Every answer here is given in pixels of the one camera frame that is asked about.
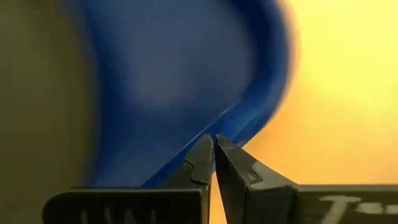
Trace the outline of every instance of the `blue plastic object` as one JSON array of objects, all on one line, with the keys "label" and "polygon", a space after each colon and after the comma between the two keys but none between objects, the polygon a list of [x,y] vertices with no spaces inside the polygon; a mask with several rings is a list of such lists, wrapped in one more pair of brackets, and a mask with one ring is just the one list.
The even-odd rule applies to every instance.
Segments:
[{"label": "blue plastic object", "polygon": [[203,133],[240,146],[275,110],[288,42],[274,0],[81,0],[99,64],[94,187],[157,185]]}]

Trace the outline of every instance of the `black tool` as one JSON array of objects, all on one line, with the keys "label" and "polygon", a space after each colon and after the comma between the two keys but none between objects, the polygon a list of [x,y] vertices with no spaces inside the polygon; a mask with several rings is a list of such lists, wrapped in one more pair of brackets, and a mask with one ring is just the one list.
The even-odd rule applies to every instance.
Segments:
[{"label": "black tool", "polygon": [[[398,185],[297,185],[224,136],[214,149],[228,224],[398,223]],[[44,223],[207,224],[212,164],[204,135],[159,188],[70,190],[48,201]]]}]

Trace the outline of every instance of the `blue curved plastic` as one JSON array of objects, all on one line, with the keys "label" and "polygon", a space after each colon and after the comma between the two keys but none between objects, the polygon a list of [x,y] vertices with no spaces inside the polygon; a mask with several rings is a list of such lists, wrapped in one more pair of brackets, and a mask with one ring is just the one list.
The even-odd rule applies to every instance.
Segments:
[{"label": "blue curved plastic", "polygon": [[[274,0],[226,1],[244,22],[221,11],[229,22],[199,26],[180,19],[186,13],[197,13],[201,22],[217,17],[201,11],[201,1],[82,0],[102,97],[92,186],[157,185],[201,134],[222,133],[243,145],[271,117],[286,83],[289,52],[278,5]],[[154,21],[150,12],[157,9]],[[248,38],[228,35],[239,23],[249,28]],[[154,24],[156,30],[148,26]],[[201,37],[201,31],[214,36]],[[240,43],[250,37],[255,57],[250,45]],[[136,54],[136,49],[144,50]],[[254,58],[251,75],[250,63],[242,61]]]}]

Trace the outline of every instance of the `orange background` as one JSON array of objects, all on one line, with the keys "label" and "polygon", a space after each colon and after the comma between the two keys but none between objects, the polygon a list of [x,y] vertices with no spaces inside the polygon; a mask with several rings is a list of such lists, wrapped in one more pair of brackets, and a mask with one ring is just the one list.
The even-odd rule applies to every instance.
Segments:
[{"label": "orange background", "polygon": [[[398,0],[281,2],[291,80],[244,149],[300,184],[398,183]],[[211,224],[224,224],[213,176]]]}]

